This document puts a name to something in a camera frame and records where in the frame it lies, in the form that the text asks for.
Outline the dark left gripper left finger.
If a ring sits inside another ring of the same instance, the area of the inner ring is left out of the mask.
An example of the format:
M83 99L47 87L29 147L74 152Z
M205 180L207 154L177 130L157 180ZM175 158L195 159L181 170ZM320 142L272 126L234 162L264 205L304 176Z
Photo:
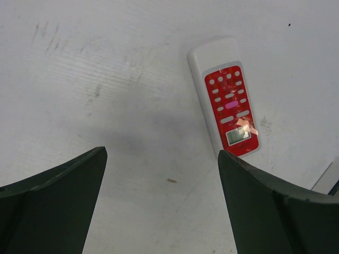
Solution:
M82 253L108 154L96 147L1 187L1 253Z

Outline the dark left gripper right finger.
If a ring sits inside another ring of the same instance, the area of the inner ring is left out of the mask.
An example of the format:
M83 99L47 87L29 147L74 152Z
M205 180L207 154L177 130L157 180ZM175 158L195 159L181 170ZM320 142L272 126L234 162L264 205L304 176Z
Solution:
M238 253L338 253L338 184L305 189L224 150L218 168Z

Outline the white remote with red keypad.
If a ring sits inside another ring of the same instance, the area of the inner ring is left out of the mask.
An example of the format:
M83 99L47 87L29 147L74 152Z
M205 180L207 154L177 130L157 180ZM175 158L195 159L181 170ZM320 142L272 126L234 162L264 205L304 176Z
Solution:
M257 152L260 137L236 39L203 39L187 58L215 153Z

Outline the slim white remote with display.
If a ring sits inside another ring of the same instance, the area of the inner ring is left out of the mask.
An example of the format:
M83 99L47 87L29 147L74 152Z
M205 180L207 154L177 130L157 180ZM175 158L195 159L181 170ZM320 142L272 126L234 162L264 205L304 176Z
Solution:
M336 158L330 163L311 190L331 196L338 195L338 179L338 158Z

